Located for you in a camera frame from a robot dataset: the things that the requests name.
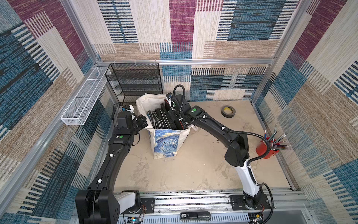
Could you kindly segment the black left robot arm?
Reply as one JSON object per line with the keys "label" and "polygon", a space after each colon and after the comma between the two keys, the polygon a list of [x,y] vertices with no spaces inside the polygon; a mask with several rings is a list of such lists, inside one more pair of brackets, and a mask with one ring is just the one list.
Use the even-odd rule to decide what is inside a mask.
{"label": "black left robot arm", "polygon": [[109,139],[108,153],[92,183],[78,191],[75,202],[81,224],[116,224],[125,211],[139,212],[141,199],[138,190],[123,191],[116,198],[113,190],[121,165],[134,143],[135,135],[147,127],[146,117],[120,112],[117,126]]}

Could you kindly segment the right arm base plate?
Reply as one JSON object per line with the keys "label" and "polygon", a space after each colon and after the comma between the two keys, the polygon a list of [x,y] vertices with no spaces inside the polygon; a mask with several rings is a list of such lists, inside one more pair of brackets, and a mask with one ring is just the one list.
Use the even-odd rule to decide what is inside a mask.
{"label": "right arm base plate", "polygon": [[271,209],[271,203],[265,194],[255,197],[245,194],[231,195],[228,197],[228,202],[231,204],[233,211]]}

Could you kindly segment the white canvas starry night bag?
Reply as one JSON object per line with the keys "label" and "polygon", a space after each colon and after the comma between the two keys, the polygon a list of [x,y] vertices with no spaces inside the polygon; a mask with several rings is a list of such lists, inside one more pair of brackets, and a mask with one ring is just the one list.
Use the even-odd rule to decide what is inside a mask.
{"label": "white canvas starry night bag", "polygon": [[138,112],[147,118],[148,130],[150,134],[150,145],[154,159],[163,159],[176,156],[181,146],[184,144],[191,130],[198,131],[197,126],[191,125],[186,130],[157,129],[151,121],[149,112],[154,112],[165,102],[165,94],[144,94],[136,100]]}

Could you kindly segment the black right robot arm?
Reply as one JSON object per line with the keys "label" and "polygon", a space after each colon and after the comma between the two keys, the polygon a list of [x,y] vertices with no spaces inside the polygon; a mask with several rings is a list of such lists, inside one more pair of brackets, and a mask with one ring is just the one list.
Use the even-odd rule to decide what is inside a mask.
{"label": "black right robot arm", "polygon": [[262,138],[256,133],[234,131],[212,118],[199,106],[190,106],[184,95],[174,96],[168,93],[165,99],[166,109],[172,118],[182,127],[194,125],[200,127],[219,140],[226,148],[226,162],[235,167],[243,186],[243,202],[248,209],[257,209],[264,199],[262,185],[251,170],[249,159],[248,135]]}

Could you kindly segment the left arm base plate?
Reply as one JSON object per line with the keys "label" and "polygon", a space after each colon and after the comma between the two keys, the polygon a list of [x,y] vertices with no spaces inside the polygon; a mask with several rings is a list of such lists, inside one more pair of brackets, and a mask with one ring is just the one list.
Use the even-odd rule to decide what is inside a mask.
{"label": "left arm base plate", "polygon": [[134,205],[134,213],[141,214],[141,213],[154,213],[155,207],[155,198],[141,198],[140,201],[137,201]]}

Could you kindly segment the black red paddle case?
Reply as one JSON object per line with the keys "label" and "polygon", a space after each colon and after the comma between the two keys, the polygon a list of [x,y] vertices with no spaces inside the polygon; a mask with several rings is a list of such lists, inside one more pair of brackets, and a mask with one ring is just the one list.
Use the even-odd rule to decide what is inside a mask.
{"label": "black red paddle case", "polygon": [[170,128],[173,130],[184,130],[184,126],[179,121],[179,117],[176,115],[175,111],[169,109],[167,106],[164,106],[165,115],[169,121]]}

